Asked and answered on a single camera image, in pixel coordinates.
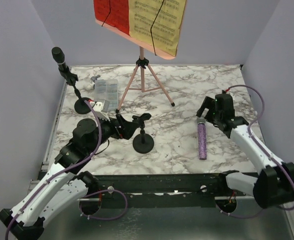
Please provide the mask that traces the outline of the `purple glitter microphone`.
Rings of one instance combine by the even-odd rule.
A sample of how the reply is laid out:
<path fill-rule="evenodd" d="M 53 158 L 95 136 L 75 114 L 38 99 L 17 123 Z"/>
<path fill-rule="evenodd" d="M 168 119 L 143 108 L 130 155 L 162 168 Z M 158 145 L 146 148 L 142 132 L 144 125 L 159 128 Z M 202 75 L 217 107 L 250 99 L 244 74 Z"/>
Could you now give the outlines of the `purple glitter microphone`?
<path fill-rule="evenodd" d="M 200 160 L 207 159 L 207 138 L 206 125 L 204 118 L 197 118 L 197 133 L 198 133 L 198 157 Z"/>

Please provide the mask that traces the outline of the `black microphone stand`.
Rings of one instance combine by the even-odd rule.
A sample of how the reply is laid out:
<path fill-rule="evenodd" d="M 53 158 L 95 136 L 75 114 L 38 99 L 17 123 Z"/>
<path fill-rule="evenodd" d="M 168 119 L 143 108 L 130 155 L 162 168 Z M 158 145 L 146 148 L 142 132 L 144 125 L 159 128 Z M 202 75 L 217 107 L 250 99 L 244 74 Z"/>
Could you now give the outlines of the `black microphone stand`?
<path fill-rule="evenodd" d="M 66 64 L 59 64 L 58 69 L 59 69 L 60 75 L 66 80 L 66 83 L 69 86 L 73 87 L 74 93 L 78 98 L 78 100 L 74 104 L 75 111 L 81 115 L 89 113 L 90 109 L 85 103 L 85 101 L 90 101 L 90 99 L 87 97 L 82 97 L 80 91 L 76 87 L 78 76 L 72 73 Z"/>
<path fill-rule="evenodd" d="M 133 148 L 140 154 L 149 153 L 154 147 L 153 138 L 145 132 L 145 121 L 151 118 L 151 114 L 144 113 L 141 116 L 134 115 L 133 122 L 140 127 L 140 134 L 138 134 L 133 140 Z"/>

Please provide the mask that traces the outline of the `yellow sheet music page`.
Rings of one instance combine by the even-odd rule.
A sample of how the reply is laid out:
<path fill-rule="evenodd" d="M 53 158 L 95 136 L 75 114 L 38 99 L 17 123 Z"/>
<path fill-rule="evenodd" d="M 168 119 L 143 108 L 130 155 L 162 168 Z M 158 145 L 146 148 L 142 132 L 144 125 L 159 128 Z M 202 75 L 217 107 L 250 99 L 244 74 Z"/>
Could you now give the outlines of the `yellow sheet music page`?
<path fill-rule="evenodd" d="M 185 0 L 130 0 L 129 35 L 164 59 L 176 57 Z"/>

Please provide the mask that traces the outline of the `pink music stand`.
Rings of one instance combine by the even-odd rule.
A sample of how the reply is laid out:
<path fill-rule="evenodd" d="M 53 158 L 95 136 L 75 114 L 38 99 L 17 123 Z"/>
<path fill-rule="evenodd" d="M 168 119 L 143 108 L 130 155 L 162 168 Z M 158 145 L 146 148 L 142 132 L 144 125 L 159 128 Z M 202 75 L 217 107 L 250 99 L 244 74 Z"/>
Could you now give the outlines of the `pink music stand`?
<path fill-rule="evenodd" d="M 172 106 L 175 105 L 169 93 L 145 57 L 145 50 L 165 60 L 177 55 L 186 0 L 95 0 L 93 1 L 95 21 L 103 28 L 139 46 L 139 58 L 116 108 L 118 113 L 131 84 L 140 71 L 141 87 L 146 93 L 145 70 L 149 70 L 158 88 L 163 91 Z"/>

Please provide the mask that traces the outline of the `black microphone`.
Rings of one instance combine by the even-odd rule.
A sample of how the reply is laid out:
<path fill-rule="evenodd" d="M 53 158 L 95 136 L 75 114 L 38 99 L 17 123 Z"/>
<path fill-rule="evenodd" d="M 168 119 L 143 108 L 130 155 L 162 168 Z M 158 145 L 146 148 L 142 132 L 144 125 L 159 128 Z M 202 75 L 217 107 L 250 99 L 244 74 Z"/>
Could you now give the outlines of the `black microphone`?
<path fill-rule="evenodd" d="M 68 66 L 65 63 L 65 55 L 64 55 L 63 51 L 61 50 L 61 48 L 55 46 L 52 48 L 51 53 L 52 53 L 53 59 L 55 60 L 55 62 L 58 65 L 58 69 L 62 72 L 67 71 Z"/>

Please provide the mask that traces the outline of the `red sheet music page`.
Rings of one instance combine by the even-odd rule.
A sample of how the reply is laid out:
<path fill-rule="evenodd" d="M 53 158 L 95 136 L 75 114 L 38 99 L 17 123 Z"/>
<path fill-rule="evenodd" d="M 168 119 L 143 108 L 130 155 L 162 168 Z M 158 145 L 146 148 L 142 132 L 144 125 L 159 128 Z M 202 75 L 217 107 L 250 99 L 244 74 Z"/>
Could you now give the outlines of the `red sheet music page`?
<path fill-rule="evenodd" d="M 94 0 L 94 14 L 102 26 L 112 26 L 129 35 L 129 1 L 127 0 Z"/>

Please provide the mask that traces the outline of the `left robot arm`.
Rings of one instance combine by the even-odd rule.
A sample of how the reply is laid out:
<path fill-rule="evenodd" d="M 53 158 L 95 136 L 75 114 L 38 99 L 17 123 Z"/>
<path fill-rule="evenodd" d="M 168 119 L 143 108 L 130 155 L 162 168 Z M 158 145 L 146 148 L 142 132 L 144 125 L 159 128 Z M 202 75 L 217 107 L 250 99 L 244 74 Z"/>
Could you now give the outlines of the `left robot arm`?
<path fill-rule="evenodd" d="M 96 178 L 81 169 L 102 143 L 109 138 L 129 140 L 144 124 L 141 116 L 127 121 L 120 114 L 108 118 L 96 112 L 95 118 L 80 120 L 71 140 L 60 150 L 39 183 L 17 205 L 0 211 L 6 239 L 13 234 L 18 240 L 37 240 L 45 227 L 73 201 L 95 196 L 99 192 Z"/>

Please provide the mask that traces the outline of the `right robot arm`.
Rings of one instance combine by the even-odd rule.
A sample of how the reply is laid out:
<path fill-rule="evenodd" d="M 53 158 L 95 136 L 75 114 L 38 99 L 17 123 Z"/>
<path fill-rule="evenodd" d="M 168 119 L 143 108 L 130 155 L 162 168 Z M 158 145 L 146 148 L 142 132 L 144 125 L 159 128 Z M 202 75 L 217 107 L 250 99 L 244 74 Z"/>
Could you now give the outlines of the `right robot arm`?
<path fill-rule="evenodd" d="M 223 173 L 217 191 L 228 196 L 234 190 L 253 196 L 263 209 L 294 202 L 294 163 L 284 162 L 272 153 L 251 130 L 242 116 L 235 115 L 233 98 L 227 93 L 206 96 L 197 117 L 217 127 L 231 139 L 251 161 L 257 177 L 236 170 Z"/>

